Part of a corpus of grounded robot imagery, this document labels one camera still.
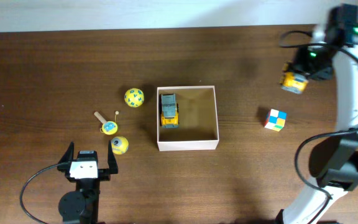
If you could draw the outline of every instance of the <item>yellow toy vehicle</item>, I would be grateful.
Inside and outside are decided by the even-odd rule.
[[[306,77],[288,70],[287,63],[284,66],[283,72],[284,75],[280,82],[281,88],[286,91],[301,94],[309,82]]]
[[[179,127],[179,110],[176,94],[161,95],[161,126],[163,128]]]

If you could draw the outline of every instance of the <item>open box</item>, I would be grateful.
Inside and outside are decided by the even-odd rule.
[[[161,127],[161,94],[176,94],[178,128]],[[219,142],[214,86],[157,88],[157,144],[160,151],[216,149]]]

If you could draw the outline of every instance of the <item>rubik's cube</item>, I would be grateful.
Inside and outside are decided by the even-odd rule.
[[[287,118],[286,113],[271,109],[266,117],[265,128],[269,128],[274,131],[280,131],[284,128],[285,118]]]

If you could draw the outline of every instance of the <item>white wall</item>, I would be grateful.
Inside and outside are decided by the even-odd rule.
[[[0,32],[315,24],[358,0],[0,0]]]

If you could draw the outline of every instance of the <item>cable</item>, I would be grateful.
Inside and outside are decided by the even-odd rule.
[[[24,206],[24,204],[23,204],[23,193],[24,193],[24,190],[25,190],[25,188],[27,187],[27,185],[30,183],[30,181],[31,181],[32,179],[34,179],[35,177],[37,177],[38,175],[40,175],[41,173],[43,173],[43,172],[45,172],[45,171],[47,171],[47,170],[50,170],[50,169],[52,169],[52,168],[54,168],[54,167],[57,167],[57,166],[60,166],[60,165],[66,165],[66,164],[69,164],[69,162],[62,162],[62,163],[59,163],[59,164],[55,164],[55,165],[52,165],[52,166],[48,166],[48,167],[46,167],[46,168],[43,168],[42,170],[40,170],[40,171],[38,171],[37,173],[35,173],[32,177],[30,177],[30,179],[23,185],[23,188],[22,188],[22,190],[20,191],[20,197],[19,197],[19,199],[20,199],[20,206],[22,207],[23,212],[24,212],[28,217],[30,217],[31,219],[37,221],[38,223],[48,224],[48,223],[46,223],[46,222],[44,222],[44,221],[42,221],[42,220],[39,220],[38,218],[35,218],[33,215],[31,215],[31,213],[30,213],[29,211],[27,211],[27,209],[25,209],[25,206]]]
[[[291,31],[288,31],[284,34],[282,34],[280,36],[280,42],[279,42],[279,46],[282,47],[282,48],[300,48],[300,47],[311,47],[311,46],[321,46],[321,47],[327,47],[327,48],[330,48],[330,49],[334,49],[334,50],[337,50],[339,52],[342,52],[344,54],[346,54],[347,56],[349,56],[351,59],[353,59],[357,64],[358,64],[358,58],[356,56],[354,56],[353,54],[351,54],[350,52],[340,48],[340,47],[337,47],[335,45],[331,45],[331,44],[325,44],[325,43],[312,43],[312,44],[298,44],[298,45],[285,45],[283,44],[283,41],[284,39],[290,35],[290,34],[294,34],[294,33],[301,33],[301,34],[305,34],[305,35],[308,35],[308,36],[311,36],[310,35],[310,32],[304,32],[304,31],[300,31],[300,30],[291,30]],[[315,185],[313,185],[312,183],[308,182],[306,180],[306,178],[302,175],[302,173],[300,172],[300,169],[299,169],[299,163],[298,163],[298,158],[299,158],[299,154],[303,148],[303,146],[305,146],[306,144],[308,144],[309,142],[313,141],[313,140],[316,140],[316,139],[319,139],[319,138],[326,138],[326,137],[333,137],[333,136],[341,136],[341,135],[345,135],[345,134],[353,134],[353,133],[356,133],[358,132],[358,128],[353,128],[353,129],[349,129],[349,130],[345,130],[345,131],[335,131],[335,132],[331,132],[331,133],[324,133],[324,134],[318,134],[318,135],[315,135],[315,136],[312,136],[306,140],[304,140],[298,147],[298,149],[296,150],[296,153],[295,153],[295,170],[296,170],[296,174],[298,174],[298,177],[302,180],[303,183],[305,183],[307,186],[311,187],[312,189],[315,189],[315,190],[319,190],[320,192],[324,193],[326,196],[327,196],[327,200],[325,201],[323,207],[321,208],[321,210],[312,218],[312,220],[309,222],[310,223],[313,223],[313,221],[318,218],[318,216],[321,214],[321,212],[324,211],[324,209],[328,206],[328,203],[332,198],[331,194],[320,188],[320,187],[317,187]]]

